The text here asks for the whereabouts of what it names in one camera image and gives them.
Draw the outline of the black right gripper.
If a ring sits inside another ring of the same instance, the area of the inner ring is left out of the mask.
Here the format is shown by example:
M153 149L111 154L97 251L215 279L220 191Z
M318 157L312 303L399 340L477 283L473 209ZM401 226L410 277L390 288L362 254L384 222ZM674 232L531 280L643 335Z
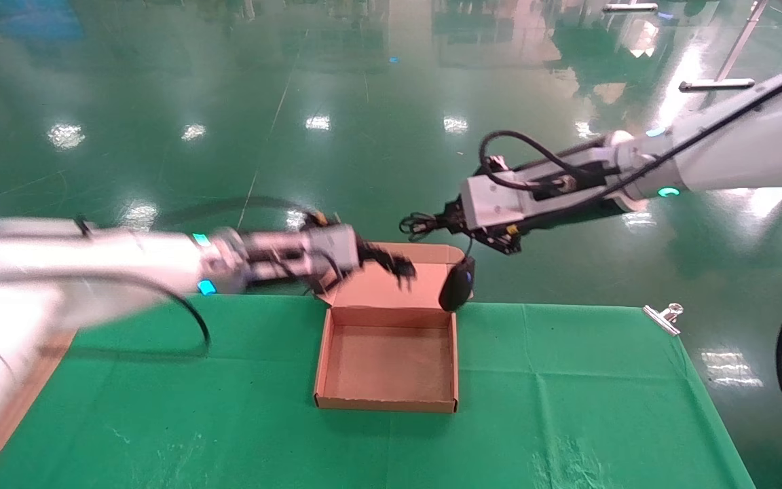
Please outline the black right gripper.
M510 204L512 200L505 197L460 194L432 216L430 228L469 236L504 255L519 253L525 215L509 207Z

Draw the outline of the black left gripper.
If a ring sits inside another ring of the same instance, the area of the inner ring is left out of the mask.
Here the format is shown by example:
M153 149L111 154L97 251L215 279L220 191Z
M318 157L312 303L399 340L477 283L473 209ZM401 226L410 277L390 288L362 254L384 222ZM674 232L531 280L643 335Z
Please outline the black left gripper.
M367 262L379 264L385 272L394 275L401 291L412 291L412 282L415 280L417 272L415 264L408 257L376 247L372 242L366 241L360 236L356 238L356 254L360 268L363 268Z

